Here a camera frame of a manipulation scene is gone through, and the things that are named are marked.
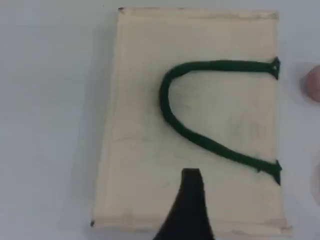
pink object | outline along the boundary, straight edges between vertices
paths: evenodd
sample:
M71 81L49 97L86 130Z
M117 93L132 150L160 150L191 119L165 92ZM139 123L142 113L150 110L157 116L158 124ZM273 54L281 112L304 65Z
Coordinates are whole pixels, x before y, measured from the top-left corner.
M320 103L320 65L314 67L305 78L305 93Z

white background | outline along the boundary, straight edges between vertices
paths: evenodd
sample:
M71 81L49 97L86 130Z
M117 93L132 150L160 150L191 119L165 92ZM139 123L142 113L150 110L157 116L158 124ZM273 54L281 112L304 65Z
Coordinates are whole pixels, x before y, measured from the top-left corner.
M89 228L118 7L278 10L278 158L293 240L320 240L318 0L1 0L0 240L151 240Z

white surface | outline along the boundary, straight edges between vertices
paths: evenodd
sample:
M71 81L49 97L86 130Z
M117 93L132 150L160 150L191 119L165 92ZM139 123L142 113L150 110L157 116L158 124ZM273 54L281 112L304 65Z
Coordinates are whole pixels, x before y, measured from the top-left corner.
M320 207L311 194L320 106L299 92L299 77L320 63L316 0L1 1L0 239L152 238L88 227L115 14L123 6L279 10L284 207L293 240L320 239Z
M161 78L172 66L223 58L268 62L278 55L278 22L274 12L121 11L94 209L98 227L159 229L179 191L181 170L199 168L217 236L291 232L282 189L270 175L195 146L158 110ZM198 72L175 80L169 98L189 129L275 163L278 86L270 74Z

black object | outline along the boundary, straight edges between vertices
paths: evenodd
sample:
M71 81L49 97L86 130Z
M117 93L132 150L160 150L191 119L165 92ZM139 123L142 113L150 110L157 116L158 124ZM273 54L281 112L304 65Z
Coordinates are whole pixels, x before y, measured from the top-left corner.
M208 219L204 182L199 169L182 170L175 202L153 240L215 240Z

green rope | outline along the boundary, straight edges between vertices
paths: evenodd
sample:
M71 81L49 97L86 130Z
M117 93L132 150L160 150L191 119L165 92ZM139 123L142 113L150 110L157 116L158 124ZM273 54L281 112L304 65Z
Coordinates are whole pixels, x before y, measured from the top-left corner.
M163 77L160 91L159 103L164 120L173 129L184 138L192 143L213 152L221 157L234 162L247 165L271 175L280 185L280 172L282 170L278 160L276 163L270 163L258 158L247 156L233 151L222 144L200 135L186 128L173 114L169 103L169 88L174 79L194 71L223 71L223 72L251 72L251 73L268 73L275 79L278 79L280 70L280 61L276 57L271 63L256 61L239 61L239 60L216 60L216 61L194 61L175 66L169 70Z

